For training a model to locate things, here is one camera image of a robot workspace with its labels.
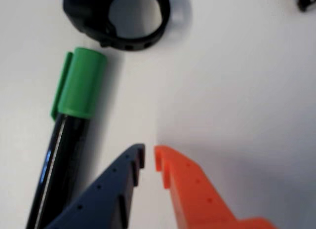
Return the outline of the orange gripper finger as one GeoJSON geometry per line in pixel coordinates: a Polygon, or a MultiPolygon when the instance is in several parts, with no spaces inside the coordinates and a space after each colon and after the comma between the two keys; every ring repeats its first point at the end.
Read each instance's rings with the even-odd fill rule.
{"type": "Polygon", "coordinates": [[[237,219],[203,169],[191,158],[164,145],[154,147],[156,170],[170,192],[180,229],[273,229],[264,218],[237,219]]]}

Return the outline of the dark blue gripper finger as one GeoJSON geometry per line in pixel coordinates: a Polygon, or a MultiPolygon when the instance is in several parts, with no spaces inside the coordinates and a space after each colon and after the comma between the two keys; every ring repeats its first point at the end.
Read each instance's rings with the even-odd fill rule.
{"type": "Polygon", "coordinates": [[[126,229],[145,145],[130,146],[59,216],[48,229],[126,229]]]}

